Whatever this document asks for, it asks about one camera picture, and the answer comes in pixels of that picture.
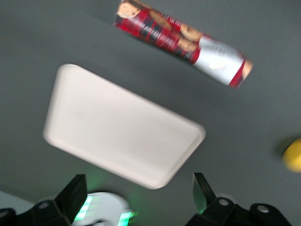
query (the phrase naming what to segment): white tray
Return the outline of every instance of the white tray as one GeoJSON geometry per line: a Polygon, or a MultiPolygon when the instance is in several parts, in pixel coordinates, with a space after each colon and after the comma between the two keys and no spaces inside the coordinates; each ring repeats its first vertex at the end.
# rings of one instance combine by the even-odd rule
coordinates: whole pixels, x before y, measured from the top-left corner
{"type": "Polygon", "coordinates": [[[44,138],[94,165],[157,189],[203,141],[205,130],[79,66],[63,65],[44,138]]]}

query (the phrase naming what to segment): red plaid packaging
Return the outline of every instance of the red plaid packaging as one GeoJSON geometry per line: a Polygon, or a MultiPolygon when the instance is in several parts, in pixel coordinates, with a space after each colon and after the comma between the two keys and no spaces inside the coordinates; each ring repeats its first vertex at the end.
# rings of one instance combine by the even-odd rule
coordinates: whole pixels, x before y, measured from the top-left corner
{"type": "Polygon", "coordinates": [[[221,83],[238,88],[252,63],[234,48],[170,17],[139,0],[121,0],[116,27],[176,55],[221,83]]]}

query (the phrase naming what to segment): yellow object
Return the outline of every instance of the yellow object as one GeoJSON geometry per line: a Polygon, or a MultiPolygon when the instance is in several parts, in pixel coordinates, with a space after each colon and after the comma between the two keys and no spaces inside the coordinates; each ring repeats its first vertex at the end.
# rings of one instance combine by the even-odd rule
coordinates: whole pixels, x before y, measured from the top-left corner
{"type": "Polygon", "coordinates": [[[301,138],[295,140],[284,152],[283,161],[293,172],[301,172],[301,138]]]}

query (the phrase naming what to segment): cookie image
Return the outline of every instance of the cookie image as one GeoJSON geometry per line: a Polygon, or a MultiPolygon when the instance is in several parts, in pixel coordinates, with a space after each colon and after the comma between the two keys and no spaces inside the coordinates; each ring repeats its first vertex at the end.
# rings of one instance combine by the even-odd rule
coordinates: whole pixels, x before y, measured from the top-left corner
{"type": "Polygon", "coordinates": [[[199,32],[197,29],[194,29],[192,27],[189,27],[186,24],[181,24],[181,33],[189,40],[191,41],[197,41],[202,38],[203,33],[199,32]]]}
{"type": "Polygon", "coordinates": [[[132,0],[132,1],[138,3],[139,5],[141,5],[141,6],[145,7],[145,8],[151,9],[151,7],[149,5],[146,5],[145,3],[141,2],[140,0],[132,0]]]}
{"type": "Polygon", "coordinates": [[[133,1],[129,0],[121,2],[117,11],[117,15],[121,18],[132,18],[138,15],[141,12],[141,7],[135,2],[132,4],[132,2],[133,1]]]}
{"type": "Polygon", "coordinates": [[[172,29],[171,24],[163,16],[161,16],[159,12],[151,10],[150,16],[162,27],[168,29],[169,31],[172,29]]]}
{"type": "Polygon", "coordinates": [[[198,45],[186,38],[183,38],[179,40],[178,47],[186,52],[193,52],[198,48],[198,45]]]}

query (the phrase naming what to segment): green led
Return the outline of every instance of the green led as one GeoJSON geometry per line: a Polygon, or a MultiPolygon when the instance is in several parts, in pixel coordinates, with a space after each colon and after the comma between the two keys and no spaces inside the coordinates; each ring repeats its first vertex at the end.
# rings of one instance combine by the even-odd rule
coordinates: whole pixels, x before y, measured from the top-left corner
{"type": "Polygon", "coordinates": [[[85,203],[90,203],[93,199],[93,196],[88,196],[85,203]]]}
{"type": "Polygon", "coordinates": [[[82,220],[83,218],[85,218],[86,212],[79,212],[74,220],[82,220]]]}
{"type": "Polygon", "coordinates": [[[119,219],[119,223],[118,223],[117,226],[127,226],[131,215],[132,215],[131,212],[121,214],[120,219],[119,219]]]}
{"type": "Polygon", "coordinates": [[[82,220],[85,218],[87,210],[89,209],[90,203],[93,199],[93,196],[88,196],[84,205],[80,208],[79,213],[76,215],[74,220],[82,220]]]}
{"type": "Polygon", "coordinates": [[[89,208],[89,204],[84,204],[82,207],[81,207],[81,209],[80,209],[80,212],[86,212],[87,210],[88,210],[88,208],[89,208]]]}

